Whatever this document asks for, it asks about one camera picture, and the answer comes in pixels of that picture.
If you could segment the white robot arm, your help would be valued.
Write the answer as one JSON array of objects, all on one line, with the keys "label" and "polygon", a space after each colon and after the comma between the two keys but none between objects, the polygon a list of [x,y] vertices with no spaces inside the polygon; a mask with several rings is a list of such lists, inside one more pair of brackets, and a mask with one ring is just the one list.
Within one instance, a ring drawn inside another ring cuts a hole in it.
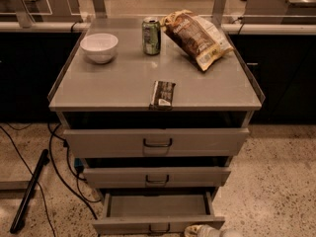
[{"label": "white robot arm", "polygon": [[184,231],[185,237],[244,237],[234,229],[218,230],[209,225],[192,225]]}]

